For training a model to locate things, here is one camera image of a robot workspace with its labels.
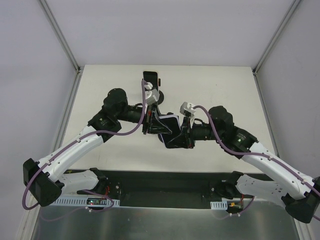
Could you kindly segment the black phone stand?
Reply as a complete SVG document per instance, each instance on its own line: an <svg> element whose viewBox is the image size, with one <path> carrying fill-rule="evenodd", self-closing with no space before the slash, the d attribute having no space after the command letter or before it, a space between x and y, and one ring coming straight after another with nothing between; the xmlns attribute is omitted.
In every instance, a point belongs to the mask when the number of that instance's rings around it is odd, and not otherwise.
<svg viewBox="0 0 320 240"><path fill-rule="evenodd" d="M161 143L165 144L165 140L161 134L158 134L158 139L160 140Z"/></svg>
<svg viewBox="0 0 320 240"><path fill-rule="evenodd" d="M158 83L159 83L159 94L160 94L160 96L159 96L159 100L158 100L158 102L156 104L160 105L164 101L164 93L160 90L160 86L161 86L161 79L160 78L159 78Z"/></svg>

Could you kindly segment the black phone lilac case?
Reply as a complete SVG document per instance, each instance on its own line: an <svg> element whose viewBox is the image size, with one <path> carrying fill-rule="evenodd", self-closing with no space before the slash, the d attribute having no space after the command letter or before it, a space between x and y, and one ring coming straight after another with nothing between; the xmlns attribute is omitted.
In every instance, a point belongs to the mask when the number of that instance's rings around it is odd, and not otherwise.
<svg viewBox="0 0 320 240"><path fill-rule="evenodd" d="M161 134L164 138L164 146L167 149L176 149L178 144L174 140L181 132L179 117L175 114L163 115L159 117L161 122L164 123L172 130L172 134Z"/></svg>

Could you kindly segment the black phone cream case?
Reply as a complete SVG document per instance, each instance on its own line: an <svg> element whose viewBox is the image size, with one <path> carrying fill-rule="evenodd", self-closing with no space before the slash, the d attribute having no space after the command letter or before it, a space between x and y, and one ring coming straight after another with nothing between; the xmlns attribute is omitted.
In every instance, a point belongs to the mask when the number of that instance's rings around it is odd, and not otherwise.
<svg viewBox="0 0 320 240"><path fill-rule="evenodd" d="M156 89L159 92L159 77L156 71L143 71L143 80L146 82L145 90Z"/></svg>

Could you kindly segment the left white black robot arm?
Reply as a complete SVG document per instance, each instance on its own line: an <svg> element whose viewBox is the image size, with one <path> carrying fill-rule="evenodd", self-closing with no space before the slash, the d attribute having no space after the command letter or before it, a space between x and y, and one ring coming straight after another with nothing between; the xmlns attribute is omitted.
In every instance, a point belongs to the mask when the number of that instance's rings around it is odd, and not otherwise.
<svg viewBox="0 0 320 240"><path fill-rule="evenodd" d="M120 136L121 121L135 123L137 127L146 123L151 116L146 108L157 107L163 98L163 93L157 89L144 89L143 102L129 105L123 89L110 90L101 110L74 139L38 161L30 158L23 163L25 191L30 192L41 207L49 206L62 194L84 191L105 194L108 180L97 168L71 174L66 174L66 170L113 136Z"/></svg>

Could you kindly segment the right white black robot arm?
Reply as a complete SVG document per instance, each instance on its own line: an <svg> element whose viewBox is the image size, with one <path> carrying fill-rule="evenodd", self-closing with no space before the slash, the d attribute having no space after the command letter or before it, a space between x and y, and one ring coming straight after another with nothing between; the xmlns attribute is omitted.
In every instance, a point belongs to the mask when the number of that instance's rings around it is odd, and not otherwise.
<svg viewBox="0 0 320 240"><path fill-rule="evenodd" d="M248 131L235 126L233 116L223 106L206 110L208 123L194 123L197 107L181 107L183 122L173 113L161 117L171 134L161 136L168 149L192 149L196 141L216 141L229 155L243 160L266 174L271 180L255 179L242 172L233 171L224 182L214 187L222 198L232 200L239 194L258 197L285 209L294 219L309 224L320 205L320 179L313 178L285 163L265 148Z"/></svg>

